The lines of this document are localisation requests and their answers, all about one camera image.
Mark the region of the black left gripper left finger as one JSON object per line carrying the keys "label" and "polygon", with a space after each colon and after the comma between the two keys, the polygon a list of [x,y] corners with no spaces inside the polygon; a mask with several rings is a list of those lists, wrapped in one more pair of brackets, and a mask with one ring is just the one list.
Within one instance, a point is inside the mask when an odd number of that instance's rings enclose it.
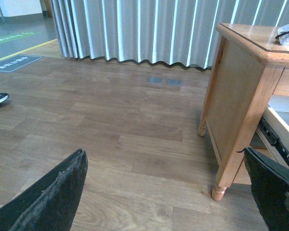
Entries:
{"label": "black left gripper left finger", "polygon": [[0,208],[0,231],[70,230],[87,170],[87,155],[78,149]]}

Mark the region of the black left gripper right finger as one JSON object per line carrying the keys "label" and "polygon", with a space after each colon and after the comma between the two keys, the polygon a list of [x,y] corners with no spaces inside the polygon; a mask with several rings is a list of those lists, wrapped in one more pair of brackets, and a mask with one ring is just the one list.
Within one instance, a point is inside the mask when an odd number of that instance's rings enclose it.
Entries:
{"label": "black left gripper right finger", "polygon": [[248,147],[244,162],[258,210],[270,231],[289,231],[289,169]]}

